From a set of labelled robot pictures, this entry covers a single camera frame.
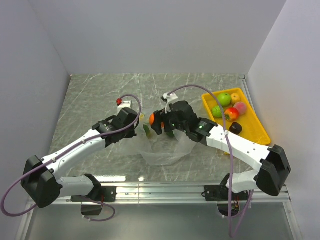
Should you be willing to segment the dark green vegetable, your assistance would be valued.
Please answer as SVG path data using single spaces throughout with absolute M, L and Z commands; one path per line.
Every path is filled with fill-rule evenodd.
M 152 137 L 152 133 L 151 133 L 150 127 L 149 127 L 148 125 L 144 124 L 144 125 L 142 126 L 142 128 L 143 128 L 143 130 L 144 130 L 144 132 L 145 132 L 146 137 L 147 137 L 148 139 L 151 138 L 151 137 Z

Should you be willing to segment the clear plastic bag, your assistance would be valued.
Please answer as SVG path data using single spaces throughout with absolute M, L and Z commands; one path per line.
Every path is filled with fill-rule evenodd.
M 181 158 L 189 155 L 196 143 L 188 138 L 184 132 L 173 130 L 157 135 L 149 124 L 149 117 L 153 112 L 150 109 L 143 112 L 142 126 L 137 128 L 137 137 L 133 139 L 133 150 L 151 166 L 169 166 Z M 148 125 L 151 138 L 147 138 L 143 125 Z

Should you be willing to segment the green fruit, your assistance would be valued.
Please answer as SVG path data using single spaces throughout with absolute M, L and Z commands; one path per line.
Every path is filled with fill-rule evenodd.
M 222 114 L 222 111 L 221 111 L 221 108 L 216 105 L 214 106 L 212 109 L 211 109 L 211 114 L 214 118 L 222 118 L 223 117 L 223 114 Z

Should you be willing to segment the red fruit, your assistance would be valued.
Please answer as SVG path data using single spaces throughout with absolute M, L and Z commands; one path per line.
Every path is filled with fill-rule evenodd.
M 239 118 L 240 114 L 234 107 L 229 107 L 224 111 L 224 116 L 227 121 L 234 122 Z

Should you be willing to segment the dark purple fruit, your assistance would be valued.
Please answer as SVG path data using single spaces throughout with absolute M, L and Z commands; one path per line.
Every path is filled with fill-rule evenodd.
M 238 122 L 233 122 L 229 127 L 229 131 L 235 135 L 239 135 L 242 130 L 243 128 Z

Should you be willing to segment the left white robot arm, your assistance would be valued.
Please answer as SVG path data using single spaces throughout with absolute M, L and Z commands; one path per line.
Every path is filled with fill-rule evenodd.
M 101 200 L 101 183 L 92 174 L 67 177 L 66 172 L 90 155 L 122 139 L 136 136 L 133 122 L 137 116 L 133 109 L 124 107 L 117 115 L 98 121 L 84 136 L 65 148 L 43 158 L 30 157 L 24 173 L 31 172 L 31 175 L 21 180 L 21 186 L 39 208 L 68 196 L 84 196 L 89 201 Z

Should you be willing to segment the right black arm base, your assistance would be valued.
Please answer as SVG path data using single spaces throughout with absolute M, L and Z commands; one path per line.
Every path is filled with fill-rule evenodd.
M 205 198 L 206 202 L 217 202 L 217 209 L 222 216 L 227 217 L 229 215 L 229 189 L 227 187 L 221 185 L 205 185 L 204 192 L 202 192 L 201 196 Z M 231 194 L 232 217 L 235 217 L 240 213 L 240 201 L 247 201 L 248 199 L 248 191 Z

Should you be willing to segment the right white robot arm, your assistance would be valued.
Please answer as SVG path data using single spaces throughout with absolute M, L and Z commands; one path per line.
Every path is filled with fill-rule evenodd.
M 280 194 L 291 167 L 284 149 L 251 142 L 217 124 L 198 117 L 186 101 L 170 104 L 170 110 L 155 111 L 150 117 L 157 135 L 174 130 L 183 132 L 191 141 L 219 149 L 249 165 L 252 170 L 230 172 L 221 182 L 220 194 L 226 200 L 244 191 L 261 190 L 269 196 Z

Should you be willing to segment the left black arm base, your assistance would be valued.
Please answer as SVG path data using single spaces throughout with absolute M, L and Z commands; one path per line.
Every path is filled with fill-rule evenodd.
M 87 196 L 73 195 L 72 203 L 81 203 L 80 211 L 84 218 L 93 222 L 104 222 L 111 220 L 116 215 L 116 210 L 110 203 L 115 202 L 117 195 L 116 186 L 102 186 L 100 190 L 94 191 Z M 111 210 L 111 215 L 105 219 L 94 219 L 99 217 L 103 210 Z

